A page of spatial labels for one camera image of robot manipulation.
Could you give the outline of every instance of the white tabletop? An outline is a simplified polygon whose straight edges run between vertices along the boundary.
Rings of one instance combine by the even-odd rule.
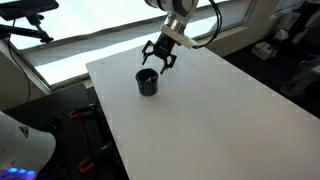
[[[204,48],[144,97],[141,49],[87,65],[131,180],[319,180],[319,119]]]

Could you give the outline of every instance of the black cup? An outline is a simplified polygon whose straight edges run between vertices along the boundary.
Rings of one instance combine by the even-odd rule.
[[[158,73],[149,68],[142,69],[136,74],[139,91],[144,96],[152,96],[158,91]]]

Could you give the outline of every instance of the wire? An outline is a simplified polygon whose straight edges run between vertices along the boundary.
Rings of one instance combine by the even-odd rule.
[[[197,46],[193,46],[194,49],[200,49],[202,47],[205,47],[206,45],[208,45],[209,43],[211,43],[214,39],[216,39],[218,37],[218,34],[220,33],[221,31],[221,28],[222,28],[222,14],[221,14],[221,11],[218,7],[218,5],[213,1],[213,0],[209,0],[209,2],[211,3],[212,5],[212,8],[214,9],[215,13],[216,13],[216,17],[217,17],[217,27],[216,27],[216,31],[214,33],[214,35],[211,37],[211,39],[205,43],[205,44],[202,44],[202,45],[197,45]]]
[[[12,27],[14,27],[16,24],[16,20],[13,20],[13,23],[12,23]],[[9,50],[9,54],[12,58],[12,60],[16,63],[16,65],[19,67],[19,69],[23,72],[24,76],[26,77],[27,79],[27,83],[28,83],[28,96],[27,96],[27,99],[24,103],[25,104],[28,104],[29,103],[29,100],[30,100],[30,96],[31,96],[31,86],[30,86],[30,80],[29,80],[29,77],[27,75],[27,73],[23,70],[23,68],[20,66],[20,64],[17,62],[17,60],[14,58],[13,54],[12,54],[12,47],[11,47],[11,33],[9,34],[9,39],[8,39],[8,50]]]

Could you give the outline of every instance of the window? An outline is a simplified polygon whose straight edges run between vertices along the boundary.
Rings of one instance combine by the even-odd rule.
[[[91,34],[132,22],[163,16],[166,12],[151,8],[144,0],[56,0],[59,8],[41,13],[45,20],[42,28],[55,40],[61,40],[82,34]],[[200,0],[198,7],[209,4]],[[1,19],[0,24],[12,25]],[[16,26],[36,29],[26,18],[17,19]],[[18,49],[40,45],[38,39],[13,36],[12,42]]]
[[[275,13],[301,5],[305,0],[280,0]]]
[[[144,45],[147,40],[155,41],[158,38],[159,29],[163,20],[147,25],[142,25],[143,23],[141,23],[140,26],[134,28],[127,28],[111,34],[95,36],[94,32],[102,29],[165,15],[165,12],[147,6],[144,0],[119,0],[114,1],[112,4],[112,6],[117,6],[119,9],[123,9],[122,4],[126,4],[125,8],[130,7],[135,9],[134,13],[129,10],[119,11],[119,9],[113,7],[110,8],[112,9],[109,11],[110,13],[102,14],[102,10],[111,5],[102,3],[98,5],[99,7],[95,8],[93,4],[97,4],[97,2],[107,1],[94,0],[90,1],[90,3],[85,0],[77,1],[74,3],[81,5],[77,5],[77,8],[75,8],[70,4],[70,1],[60,0],[60,10],[57,9],[59,11],[54,10],[43,14],[45,18],[47,18],[43,23],[43,29],[56,40],[60,39],[60,41],[63,41],[70,36],[93,33],[93,35],[86,40],[55,47],[46,47],[46,45],[44,45],[44,48],[39,48],[32,47],[39,44],[38,39],[12,36],[13,44],[18,49],[22,49],[20,54],[25,57],[28,64],[37,72],[37,75],[42,77],[41,79],[45,80],[45,84],[49,87],[54,88],[64,84],[70,79],[87,76],[85,64],[88,62]],[[219,7],[223,14],[223,28],[226,29],[242,25],[250,4],[251,0],[236,0],[221,3]],[[200,0],[198,7],[208,5],[209,1]],[[84,14],[90,14],[90,16],[82,17]],[[187,26],[185,34],[189,37],[206,34],[212,31],[211,29],[214,28],[215,22],[216,17],[212,8],[210,6],[208,6],[208,8],[204,7],[194,14]],[[28,22],[22,19],[17,21],[16,24],[17,26],[27,27]]]

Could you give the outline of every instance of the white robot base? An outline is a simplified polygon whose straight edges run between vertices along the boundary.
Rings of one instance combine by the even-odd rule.
[[[0,127],[0,179],[35,179],[53,155],[54,136],[28,127],[2,112]]]

